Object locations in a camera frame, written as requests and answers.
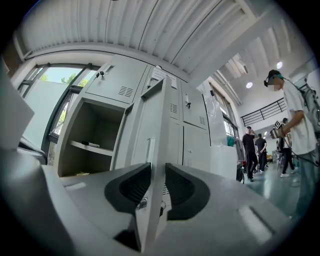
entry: locker vent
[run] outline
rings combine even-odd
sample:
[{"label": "locker vent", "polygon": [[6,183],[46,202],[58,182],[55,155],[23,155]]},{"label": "locker vent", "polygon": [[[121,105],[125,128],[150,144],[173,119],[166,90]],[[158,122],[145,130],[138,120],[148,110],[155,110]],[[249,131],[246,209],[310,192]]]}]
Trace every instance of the locker vent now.
[{"label": "locker vent", "polygon": [[133,89],[125,87],[125,86],[121,86],[120,90],[119,90],[119,95],[122,96],[126,96],[126,97],[131,97],[132,93],[133,93]]},{"label": "locker vent", "polygon": [[162,195],[168,195],[169,194],[169,190],[167,189],[166,184],[163,185],[163,192]]},{"label": "locker vent", "polygon": [[177,114],[178,113],[178,107],[175,104],[170,104],[170,111]]},{"label": "locker vent", "polygon": [[205,119],[202,116],[200,116],[200,124],[206,125]]}]

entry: man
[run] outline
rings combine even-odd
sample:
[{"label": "man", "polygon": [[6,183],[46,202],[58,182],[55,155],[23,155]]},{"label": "man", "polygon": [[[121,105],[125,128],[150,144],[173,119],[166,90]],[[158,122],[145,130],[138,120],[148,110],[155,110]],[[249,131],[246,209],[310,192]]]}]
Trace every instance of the man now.
[{"label": "man", "polygon": [[253,171],[258,164],[255,143],[254,143],[254,138],[257,138],[257,137],[258,136],[255,134],[255,132],[251,129],[250,126],[246,128],[245,135],[243,135],[242,137],[242,143],[244,146],[245,156],[246,156],[246,170],[247,170],[246,172],[247,172],[248,180],[250,182],[254,181]]},{"label": "man", "polygon": [[[282,120],[283,124],[286,125],[288,123],[288,119],[284,118]],[[284,138],[283,138],[283,150],[282,150],[282,155],[283,155],[283,169],[282,173],[280,175],[281,178],[287,178],[290,175],[286,173],[288,164],[290,164],[290,167],[292,170],[295,169],[294,164],[292,162],[292,152],[291,152],[291,135],[288,133]]]},{"label": "man", "polygon": [[304,99],[298,89],[286,80],[278,70],[271,70],[264,85],[271,92],[283,90],[290,121],[279,128],[273,138],[280,138],[291,133],[292,152],[299,159],[300,195],[296,214],[302,216],[310,205],[316,189],[316,171],[313,155],[316,150],[316,136],[312,123],[305,113],[308,112]]},{"label": "man", "polygon": [[258,139],[255,141],[255,145],[258,148],[259,154],[259,169],[260,172],[263,173],[265,171],[265,165],[267,163],[267,142],[264,138],[262,138],[262,134],[258,134]]}]

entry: railing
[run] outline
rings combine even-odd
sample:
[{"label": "railing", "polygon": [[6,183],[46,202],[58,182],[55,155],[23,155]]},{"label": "railing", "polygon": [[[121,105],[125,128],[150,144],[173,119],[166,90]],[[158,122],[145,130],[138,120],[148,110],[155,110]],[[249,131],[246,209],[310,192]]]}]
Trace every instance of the railing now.
[{"label": "railing", "polygon": [[260,108],[252,113],[242,116],[242,121],[245,127],[262,120],[268,119],[276,114],[279,114],[287,109],[284,98],[281,98],[263,108]]}]

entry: ceiling light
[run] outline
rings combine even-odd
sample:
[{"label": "ceiling light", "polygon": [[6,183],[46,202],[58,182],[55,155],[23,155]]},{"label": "ceiling light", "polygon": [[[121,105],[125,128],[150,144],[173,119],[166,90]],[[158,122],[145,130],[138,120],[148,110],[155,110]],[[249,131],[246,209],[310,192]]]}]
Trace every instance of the ceiling light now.
[{"label": "ceiling light", "polygon": [[249,88],[251,88],[251,86],[252,86],[252,82],[248,82],[247,84],[246,84],[246,87],[249,89]]},{"label": "ceiling light", "polygon": [[282,62],[279,61],[279,62],[276,64],[276,68],[277,68],[277,69],[281,69],[281,67],[282,67]]}]

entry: floor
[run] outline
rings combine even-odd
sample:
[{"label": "floor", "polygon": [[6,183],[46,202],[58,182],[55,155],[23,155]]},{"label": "floor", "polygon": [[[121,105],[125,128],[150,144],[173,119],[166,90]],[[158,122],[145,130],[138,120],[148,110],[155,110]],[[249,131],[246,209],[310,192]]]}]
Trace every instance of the floor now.
[{"label": "floor", "polygon": [[257,192],[259,195],[268,199],[277,206],[287,216],[292,216],[296,210],[297,201],[300,192],[300,175],[298,173],[291,175],[291,168],[288,167],[288,178],[280,178],[281,171],[277,170],[278,165],[269,163],[269,168],[265,173],[256,173],[253,175],[253,182],[248,181],[245,173],[244,184]]}]

